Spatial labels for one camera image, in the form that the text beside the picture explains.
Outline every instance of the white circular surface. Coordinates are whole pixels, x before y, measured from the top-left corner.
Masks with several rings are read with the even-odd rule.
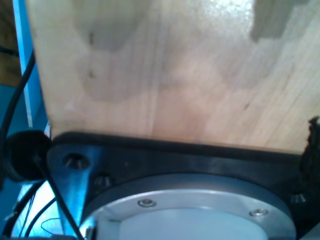
[[[119,230],[119,240],[268,239],[260,226],[243,217],[200,208],[139,214],[122,221]]]

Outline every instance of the light wooden surface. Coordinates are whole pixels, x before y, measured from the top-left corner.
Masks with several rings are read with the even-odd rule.
[[[318,0],[28,0],[53,136],[302,151]]]

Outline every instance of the wooden board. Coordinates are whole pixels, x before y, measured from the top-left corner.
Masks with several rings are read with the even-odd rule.
[[[18,51],[15,17],[11,0],[0,0],[0,46]],[[20,79],[19,58],[0,52],[0,85],[16,87]]]
[[[28,0],[53,136],[302,151],[318,0]]]

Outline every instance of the silver metal ring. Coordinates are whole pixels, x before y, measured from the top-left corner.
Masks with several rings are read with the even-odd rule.
[[[137,204],[143,200],[152,207]],[[82,228],[91,220],[122,222],[132,216],[169,209],[224,212],[260,226],[268,238],[296,238],[290,212],[276,195],[249,182],[206,174],[152,176],[108,190],[84,209],[84,213],[91,214]]]

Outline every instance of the black bolt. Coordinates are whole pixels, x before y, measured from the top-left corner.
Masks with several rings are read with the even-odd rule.
[[[292,204],[304,204],[306,201],[306,196],[302,192],[292,194],[290,198],[290,203]]]
[[[111,187],[114,181],[108,173],[100,172],[95,176],[93,183],[96,188],[103,190]]]
[[[84,170],[90,166],[89,160],[78,153],[70,153],[64,158],[64,165],[67,168]]]

